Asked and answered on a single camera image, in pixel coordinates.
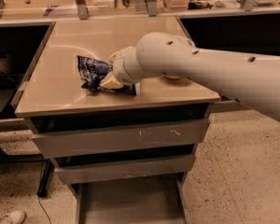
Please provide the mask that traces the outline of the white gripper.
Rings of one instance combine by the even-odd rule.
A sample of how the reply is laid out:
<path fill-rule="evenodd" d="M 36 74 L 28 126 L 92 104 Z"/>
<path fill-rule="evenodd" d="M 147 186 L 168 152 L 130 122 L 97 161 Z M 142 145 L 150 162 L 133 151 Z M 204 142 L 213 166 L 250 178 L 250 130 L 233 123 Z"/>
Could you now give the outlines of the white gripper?
<path fill-rule="evenodd" d="M 109 56 L 109 61 L 113 63 L 114 74 L 109 72 L 101 80 L 100 86 L 102 88 L 121 89 L 123 84 L 136 84 L 146 77 L 146 73 L 137 61 L 135 47 L 128 47 L 112 53 Z"/>

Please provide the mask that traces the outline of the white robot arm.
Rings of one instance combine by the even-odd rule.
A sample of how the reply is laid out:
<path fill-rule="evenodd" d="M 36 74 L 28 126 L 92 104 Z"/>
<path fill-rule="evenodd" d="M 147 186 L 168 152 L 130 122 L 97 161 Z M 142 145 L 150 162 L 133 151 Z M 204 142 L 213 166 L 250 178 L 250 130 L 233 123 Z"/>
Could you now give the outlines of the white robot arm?
<path fill-rule="evenodd" d="M 149 77 L 186 77 L 280 122 L 280 56 L 200 49 L 183 36 L 154 32 L 118 51 L 106 89 Z"/>

